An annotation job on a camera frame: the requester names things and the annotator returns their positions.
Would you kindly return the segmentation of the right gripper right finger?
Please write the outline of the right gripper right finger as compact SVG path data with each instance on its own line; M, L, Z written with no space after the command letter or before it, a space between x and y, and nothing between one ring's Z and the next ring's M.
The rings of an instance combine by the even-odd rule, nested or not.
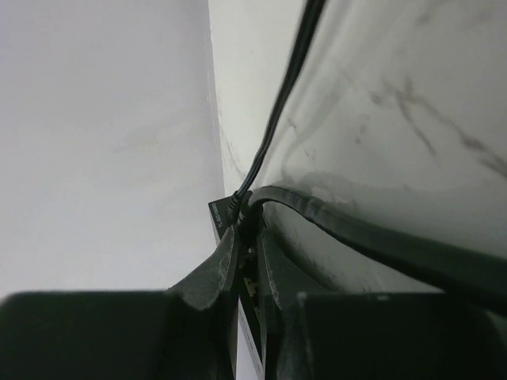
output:
M267 229L257 237L257 270L264 378L310 379L299 295L325 294L330 290L286 257Z

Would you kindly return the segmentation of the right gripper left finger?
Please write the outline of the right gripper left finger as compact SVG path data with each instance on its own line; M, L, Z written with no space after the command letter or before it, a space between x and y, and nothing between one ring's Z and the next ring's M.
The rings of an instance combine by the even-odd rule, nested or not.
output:
M175 379L234 379L238 338L239 233L169 289L169 373Z

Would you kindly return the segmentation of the black network switch box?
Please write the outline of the black network switch box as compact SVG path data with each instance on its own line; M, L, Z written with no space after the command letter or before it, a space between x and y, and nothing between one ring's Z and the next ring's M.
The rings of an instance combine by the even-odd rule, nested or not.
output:
M227 212L230 197L208 203L216 243L219 243L230 223ZM256 379L264 378L262 362L261 328L259 322L257 250L254 245L243 249L239 256L240 282L238 285L239 349L242 356L249 357Z

